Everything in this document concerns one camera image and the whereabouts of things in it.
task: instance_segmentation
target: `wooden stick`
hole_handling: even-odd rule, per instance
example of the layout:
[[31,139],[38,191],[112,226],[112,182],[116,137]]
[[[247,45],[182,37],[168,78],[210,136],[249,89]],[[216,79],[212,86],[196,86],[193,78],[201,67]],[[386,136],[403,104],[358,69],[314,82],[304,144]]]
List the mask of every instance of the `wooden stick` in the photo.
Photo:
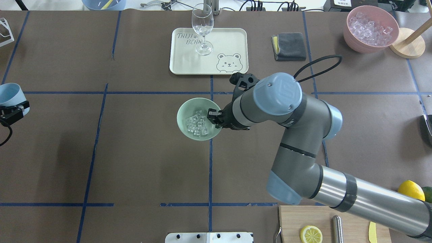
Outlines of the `wooden stick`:
[[430,15],[431,15],[431,17],[432,17],[432,5],[431,5],[431,0],[426,0],[426,5],[428,6],[428,8],[429,8],[429,13],[430,13]]
[[403,43],[405,45],[413,42],[417,37],[419,37],[423,32],[425,32],[427,29],[429,29],[432,26],[432,18],[430,18],[428,21],[426,21],[420,28],[418,28],[414,33],[412,33],[408,38],[406,38]]

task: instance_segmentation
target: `wooden cutting board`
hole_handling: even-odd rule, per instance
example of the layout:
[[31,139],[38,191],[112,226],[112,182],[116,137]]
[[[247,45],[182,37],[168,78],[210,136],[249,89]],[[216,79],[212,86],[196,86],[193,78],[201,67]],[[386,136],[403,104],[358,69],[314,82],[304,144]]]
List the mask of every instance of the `wooden cutting board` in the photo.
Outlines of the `wooden cutting board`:
[[[369,243],[369,222],[358,216],[341,213],[327,206],[279,206],[283,243],[301,243],[300,230],[306,225],[318,227],[323,234],[323,243],[333,240],[334,215],[342,218],[343,241],[347,243]],[[391,243],[387,227],[376,224],[378,243]]]

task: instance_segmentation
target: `wooden round base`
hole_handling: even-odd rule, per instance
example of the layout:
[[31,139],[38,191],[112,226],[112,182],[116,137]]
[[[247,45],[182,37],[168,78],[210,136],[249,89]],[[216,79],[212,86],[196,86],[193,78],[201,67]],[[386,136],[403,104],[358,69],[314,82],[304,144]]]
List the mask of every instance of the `wooden round base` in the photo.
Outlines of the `wooden round base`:
[[403,58],[418,58],[425,52],[425,40],[423,37],[417,37],[413,42],[406,44],[404,40],[408,38],[414,31],[407,28],[399,28],[399,36],[396,41],[390,46],[390,49],[397,55]]

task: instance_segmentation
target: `bear drawing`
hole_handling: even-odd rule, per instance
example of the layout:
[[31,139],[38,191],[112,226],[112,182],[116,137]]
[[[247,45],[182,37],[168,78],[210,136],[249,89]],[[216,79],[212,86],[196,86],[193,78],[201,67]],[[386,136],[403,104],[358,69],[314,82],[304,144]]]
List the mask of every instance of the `bear drawing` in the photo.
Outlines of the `bear drawing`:
[[217,58],[219,59],[219,62],[217,63],[216,68],[221,73],[239,72],[243,68],[243,65],[240,62],[241,56],[238,53],[235,53],[232,56],[226,56],[221,53],[217,55]]

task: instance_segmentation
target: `blue joint cap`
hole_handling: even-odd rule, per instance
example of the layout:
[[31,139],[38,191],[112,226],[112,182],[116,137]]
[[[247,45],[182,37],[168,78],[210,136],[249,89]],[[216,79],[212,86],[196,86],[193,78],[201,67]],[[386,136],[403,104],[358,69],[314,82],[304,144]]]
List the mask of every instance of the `blue joint cap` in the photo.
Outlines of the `blue joint cap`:
[[272,170],[270,171],[269,180],[267,182],[267,191],[275,199],[290,205],[298,205],[302,200],[302,197]]
[[329,103],[325,102],[324,100],[322,100],[328,107],[328,109],[330,110],[330,115],[331,115],[331,125],[330,125],[330,130],[327,134],[327,136],[325,136],[323,138],[323,140],[327,140],[327,139],[332,139],[334,138],[334,136],[336,136],[336,133],[338,133],[340,131],[340,129],[342,128],[342,113],[334,106],[330,105]]
[[286,73],[275,73],[261,79],[253,93],[258,108],[270,115],[293,112],[300,105],[302,95],[300,84]]

